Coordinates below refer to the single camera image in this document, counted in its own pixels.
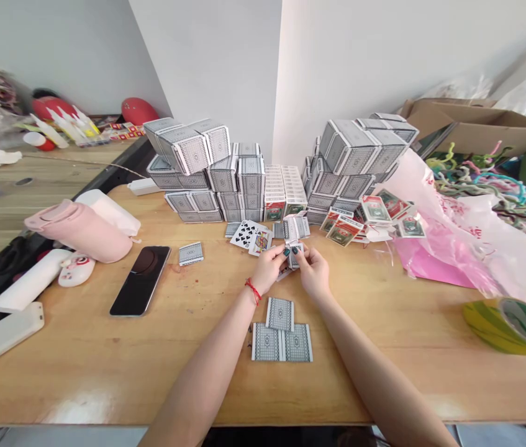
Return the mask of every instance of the red string bracelet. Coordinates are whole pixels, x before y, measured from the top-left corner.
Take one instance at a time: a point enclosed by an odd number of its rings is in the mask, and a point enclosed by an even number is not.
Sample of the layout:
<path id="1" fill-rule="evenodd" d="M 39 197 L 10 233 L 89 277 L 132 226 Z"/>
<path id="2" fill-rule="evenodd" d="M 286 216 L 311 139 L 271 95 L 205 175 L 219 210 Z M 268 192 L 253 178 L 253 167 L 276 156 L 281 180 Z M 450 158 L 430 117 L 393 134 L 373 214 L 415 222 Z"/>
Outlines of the red string bracelet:
<path id="1" fill-rule="evenodd" d="M 255 295 L 255 303 L 258 305 L 258 302 L 261 301 L 261 294 L 258 292 L 258 290 L 255 289 L 255 287 L 252 285 L 252 282 L 250 281 L 250 278 L 246 280 L 244 283 L 245 286 L 248 286 L 252 289 L 252 293 Z"/>

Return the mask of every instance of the hand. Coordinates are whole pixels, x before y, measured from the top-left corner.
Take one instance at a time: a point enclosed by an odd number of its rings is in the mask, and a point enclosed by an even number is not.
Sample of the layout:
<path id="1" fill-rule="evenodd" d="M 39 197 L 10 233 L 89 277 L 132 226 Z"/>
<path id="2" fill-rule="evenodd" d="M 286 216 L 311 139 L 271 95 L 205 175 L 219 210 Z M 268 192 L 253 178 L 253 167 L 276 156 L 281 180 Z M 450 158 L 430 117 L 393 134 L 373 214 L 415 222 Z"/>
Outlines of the hand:
<path id="1" fill-rule="evenodd" d="M 279 276 L 283 263 L 287 265 L 289 250 L 285 244 L 270 248 L 258 257 L 256 269 L 252 275 L 252 285 L 261 294 L 266 294 Z"/>
<path id="2" fill-rule="evenodd" d="M 302 287 L 315 301 L 332 297 L 329 289 L 329 264 L 316 248 L 304 245 L 304 252 L 297 250 L 296 259 L 300 264 L 300 279 Z"/>

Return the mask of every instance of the forearm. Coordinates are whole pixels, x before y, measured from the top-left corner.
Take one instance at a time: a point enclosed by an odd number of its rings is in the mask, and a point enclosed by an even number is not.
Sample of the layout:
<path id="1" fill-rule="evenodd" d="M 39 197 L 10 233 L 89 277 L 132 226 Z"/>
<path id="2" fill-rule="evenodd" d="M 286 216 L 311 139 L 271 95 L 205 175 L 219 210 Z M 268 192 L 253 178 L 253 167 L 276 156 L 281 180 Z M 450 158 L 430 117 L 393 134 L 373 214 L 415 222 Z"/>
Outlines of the forearm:
<path id="1" fill-rule="evenodd" d="M 317 300 L 350 377 L 394 446 L 457 446 L 420 392 L 360 330 L 333 297 Z"/>
<path id="2" fill-rule="evenodd" d="M 188 361 L 140 447 L 196 446 L 213 424 L 234 374 L 256 305 L 245 287 Z"/>

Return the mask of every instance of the white phone case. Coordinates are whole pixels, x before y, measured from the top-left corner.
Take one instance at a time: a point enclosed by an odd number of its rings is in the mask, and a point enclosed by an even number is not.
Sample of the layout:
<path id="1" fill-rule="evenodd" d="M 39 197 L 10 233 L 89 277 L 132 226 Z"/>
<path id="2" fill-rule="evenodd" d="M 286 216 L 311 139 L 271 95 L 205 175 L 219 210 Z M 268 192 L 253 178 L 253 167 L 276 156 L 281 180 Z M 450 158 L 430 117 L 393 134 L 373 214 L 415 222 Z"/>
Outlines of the white phone case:
<path id="1" fill-rule="evenodd" d="M 40 302 L 32 302 L 24 310 L 0 320 L 0 356 L 39 331 L 44 323 Z"/>

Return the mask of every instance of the white wall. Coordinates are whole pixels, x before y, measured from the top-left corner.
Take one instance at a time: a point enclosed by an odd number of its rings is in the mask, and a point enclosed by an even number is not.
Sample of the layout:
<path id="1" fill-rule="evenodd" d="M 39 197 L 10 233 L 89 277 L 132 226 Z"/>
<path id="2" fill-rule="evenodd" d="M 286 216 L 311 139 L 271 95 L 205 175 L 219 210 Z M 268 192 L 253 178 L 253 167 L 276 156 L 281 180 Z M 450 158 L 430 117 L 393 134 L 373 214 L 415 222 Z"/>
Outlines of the white wall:
<path id="1" fill-rule="evenodd" d="M 28 93 L 50 88 L 85 113 L 138 96 L 170 108 L 128 0 L 0 0 L 0 70 Z"/>
<path id="2" fill-rule="evenodd" d="M 281 0 L 130 0 L 174 117 L 215 118 L 234 142 L 273 141 Z"/>
<path id="3" fill-rule="evenodd" d="M 300 166 L 329 119 L 391 112 L 448 76 L 526 51 L 526 0 L 286 0 L 273 162 Z"/>

